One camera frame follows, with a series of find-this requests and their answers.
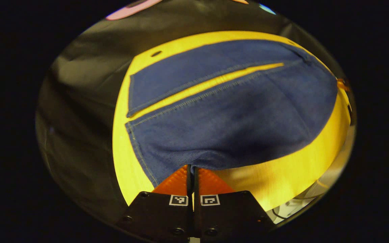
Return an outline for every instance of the pink object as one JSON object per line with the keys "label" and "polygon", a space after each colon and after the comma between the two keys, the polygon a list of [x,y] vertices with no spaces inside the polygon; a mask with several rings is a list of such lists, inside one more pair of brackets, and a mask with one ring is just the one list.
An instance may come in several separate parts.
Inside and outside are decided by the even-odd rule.
{"label": "pink object", "polygon": [[107,20],[120,20],[120,19],[123,19],[125,17],[130,16],[130,15],[133,15],[137,12],[140,12],[144,9],[147,9],[150,6],[153,6],[161,1],[162,0],[147,0],[147,1],[140,3],[140,4],[133,6],[133,7],[123,7],[122,9],[107,16],[106,19]]}

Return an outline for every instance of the blue denim fabric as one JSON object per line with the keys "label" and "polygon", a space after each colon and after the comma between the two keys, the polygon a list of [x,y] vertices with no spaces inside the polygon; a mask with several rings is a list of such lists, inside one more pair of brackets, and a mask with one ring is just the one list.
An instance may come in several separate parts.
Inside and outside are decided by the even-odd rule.
{"label": "blue denim fabric", "polygon": [[[284,66],[225,82],[125,125],[137,159],[154,186],[185,164],[206,169],[253,165],[293,153],[318,136],[335,105],[335,77],[300,49],[264,44],[279,50],[271,50],[272,53],[281,53],[278,57],[266,55],[265,63],[284,62]],[[242,59],[236,56],[228,59],[227,53],[217,56],[214,52],[216,65],[235,66],[241,60],[244,66],[243,61],[250,59],[244,52],[246,49],[252,48],[238,51]],[[175,63],[174,66],[188,72],[184,79],[174,80],[178,83],[175,86],[213,71],[212,66],[204,70],[202,65],[199,62],[200,67],[191,72],[189,66]],[[161,84],[170,87],[169,80],[173,79],[163,72],[179,73],[173,66],[156,72],[148,75],[155,77],[153,86],[162,93],[149,90],[151,87],[135,86],[130,95],[141,96],[142,100],[136,104],[149,103],[150,100],[143,99],[154,100],[168,90],[160,89]]]}
{"label": "blue denim fabric", "polygon": [[291,61],[295,54],[308,58],[301,49],[282,43],[233,40],[168,57],[130,77],[127,117],[198,83],[250,66]]}

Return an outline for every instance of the black background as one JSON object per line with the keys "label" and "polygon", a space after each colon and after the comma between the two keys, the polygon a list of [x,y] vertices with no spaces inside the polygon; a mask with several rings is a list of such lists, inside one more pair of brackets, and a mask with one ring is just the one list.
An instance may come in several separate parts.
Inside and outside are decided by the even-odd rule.
{"label": "black background", "polygon": [[[354,89],[355,150],[316,206],[265,241],[389,240],[389,1],[263,1],[314,35]],[[127,1],[0,1],[0,242],[128,242],[78,208],[39,154],[34,110],[71,40]]]}

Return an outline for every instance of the yellow surface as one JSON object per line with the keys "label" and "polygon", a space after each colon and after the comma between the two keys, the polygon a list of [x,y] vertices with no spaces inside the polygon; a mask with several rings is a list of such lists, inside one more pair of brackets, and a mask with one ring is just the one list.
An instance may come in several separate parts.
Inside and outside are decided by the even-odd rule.
{"label": "yellow surface", "polygon": [[[186,89],[127,118],[130,75],[135,74],[153,63],[193,48],[242,39],[273,40],[302,48],[285,37],[273,34],[249,31],[222,31],[196,34],[172,40],[171,42],[151,48],[133,59],[120,89],[113,127],[115,172],[121,192],[128,204],[134,200],[140,191],[150,192],[154,189],[153,184],[140,166],[140,163],[145,163],[144,159],[142,158],[140,161],[137,161],[134,153],[134,150],[138,150],[139,148],[131,146],[130,137],[125,129],[125,124],[128,121],[134,120],[146,112],[151,112],[192,95],[193,92],[199,92],[202,89],[215,86],[220,82],[230,80],[233,75],[244,75],[256,71],[256,68],[262,70],[274,68],[275,66],[264,65],[247,68],[229,74],[227,77],[222,76],[215,80],[208,80],[205,83],[196,85],[196,88]],[[151,57],[152,54],[158,51],[161,51],[161,53]],[[250,190],[265,210],[284,203],[315,182],[333,161],[344,142],[349,126],[350,118],[347,112],[347,104],[344,105],[346,100],[346,94],[339,92],[336,107],[327,126],[319,137],[304,149],[277,160],[253,166],[216,171],[216,173],[233,187],[233,189],[240,190],[244,187],[243,190]]]}

